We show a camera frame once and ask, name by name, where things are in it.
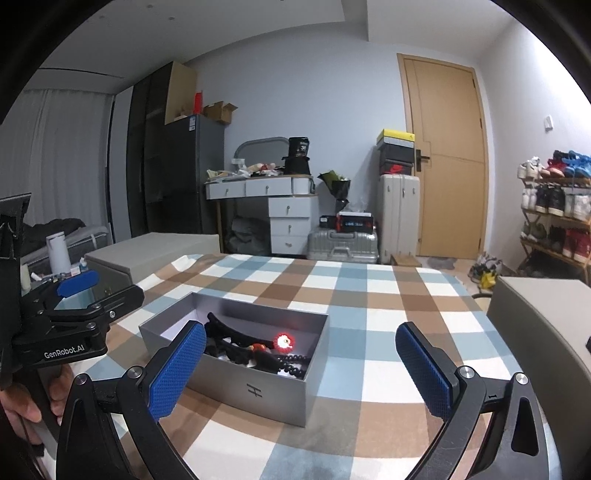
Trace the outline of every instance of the shoe rack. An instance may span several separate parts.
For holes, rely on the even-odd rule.
[[[528,188],[528,187],[535,188],[535,187],[537,187],[538,184],[546,184],[546,185],[559,185],[561,187],[573,187],[573,188],[577,188],[577,189],[590,189],[591,190],[591,179],[546,178],[546,179],[521,179],[521,181],[523,182],[525,188]],[[525,221],[528,223],[528,225],[530,227],[534,223],[537,223],[542,217],[549,217],[551,219],[550,221],[559,220],[562,224],[565,224],[565,225],[568,224],[568,226],[570,228],[585,229],[591,235],[591,219],[589,219],[587,222],[584,222],[584,221],[578,220],[576,218],[561,217],[558,215],[554,215],[552,213],[541,213],[541,212],[537,212],[535,210],[529,210],[529,209],[523,209],[523,208],[521,209],[521,212],[523,213],[523,215],[525,217]],[[523,266],[530,259],[531,254],[535,250],[538,250],[538,251],[543,252],[551,257],[557,258],[557,259],[567,263],[568,265],[572,265],[574,267],[582,269],[583,273],[584,273],[584,277],[585,277],[585,283],[587,285],[591,286],[591,284],[589,283],[589,279],[590,279],[589,269],[591,268],[591,254],[587,257],[587,260],[584,263],[581,263],[581,262],[576,261],[574,258],[569,258],[569,257],[563,255],[562,253],[558,253],[558,252],[555,252],[555,251],[550,250],[548,248],[544,248],[544,247],[542,247],[542,245],[540,245],[536,242],[532,242],[530,240],[526,240],[526,239],[522,239],[522,238],[519,239],[519,241],[521,242],[521,246],[523,247],[523,250],[525,251],[526,257],[525,257],[525,260],[523,260],[523,262],[519,265],[518,270],[523,268]]]

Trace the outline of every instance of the white curtain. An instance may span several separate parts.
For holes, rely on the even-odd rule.
[[[25,221],[106,225],[105,165],[113,97],[27,90],[0,125],[0,198],[31,192]]]

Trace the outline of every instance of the dark blanket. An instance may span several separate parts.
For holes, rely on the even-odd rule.
[[[79,218],[56,218],[49,223],[34,226],[24,224],[22,233],[21,257],[39,250],[46,245],[45,238],[54,233],[64,232],[66,236],[86,225]]]

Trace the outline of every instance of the door handle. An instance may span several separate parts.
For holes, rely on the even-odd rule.
[[[417,171],[422,171],[423,170],[423,166],[421,165],[421,163],[423,161],[426,161],[426,160],[431,160],[431,157],[425,157],[424,155],[421,155],[421,151],[420,150],[415,150],[415,155],[416,155]]]

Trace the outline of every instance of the wooden door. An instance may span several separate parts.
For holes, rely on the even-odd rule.
[[[422,162],[418,254],[476,258],[488,189],[482,104],[472,69],[402,57],[407,110]]]

